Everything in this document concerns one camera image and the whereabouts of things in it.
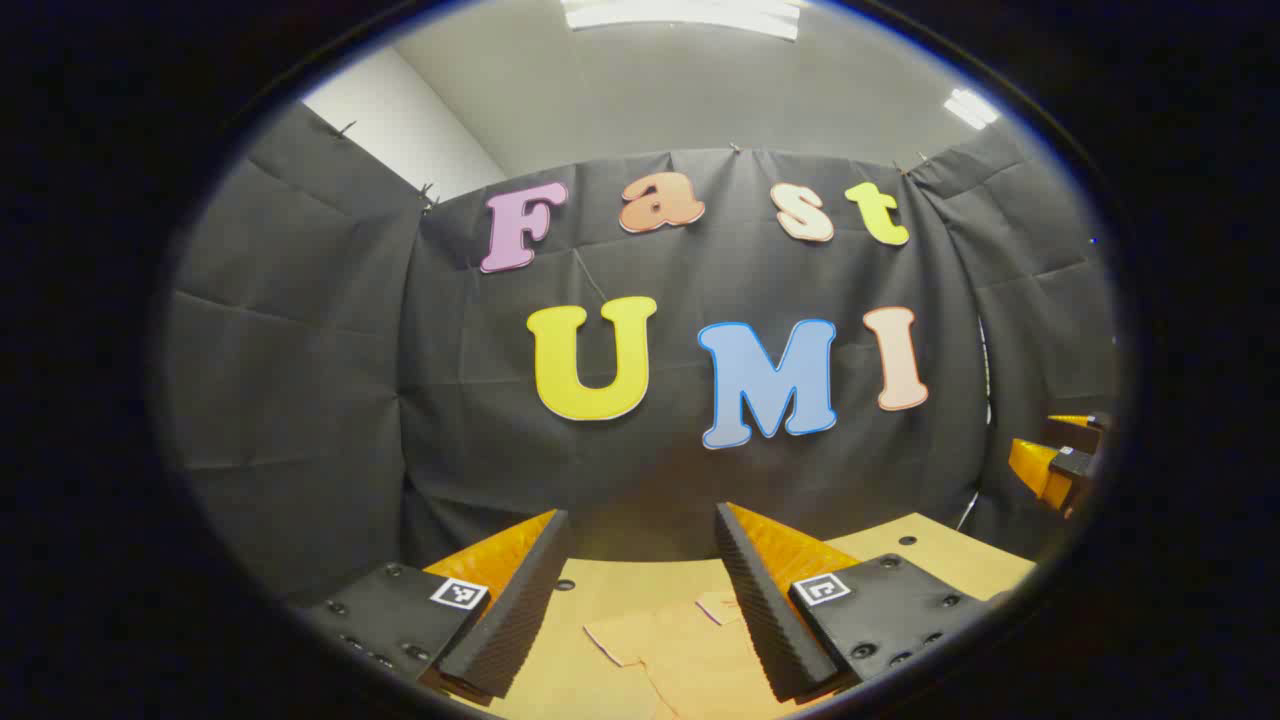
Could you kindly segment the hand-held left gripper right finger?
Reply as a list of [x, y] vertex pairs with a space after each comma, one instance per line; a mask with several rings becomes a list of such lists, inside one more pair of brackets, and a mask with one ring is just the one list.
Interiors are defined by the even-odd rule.
[[856, 560], [736, 503], [717, 503], [716, 541], [780, 701], [893, 673], [991, 610], [899, 553]]

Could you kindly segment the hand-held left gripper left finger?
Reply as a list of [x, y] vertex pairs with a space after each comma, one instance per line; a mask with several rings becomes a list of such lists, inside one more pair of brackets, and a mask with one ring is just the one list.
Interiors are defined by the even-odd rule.
[[384, 562], [300, 618], [399, 685], [488, 705], [525, 665], [568, 550], [570, 516], [553, 509], [426, 568]]

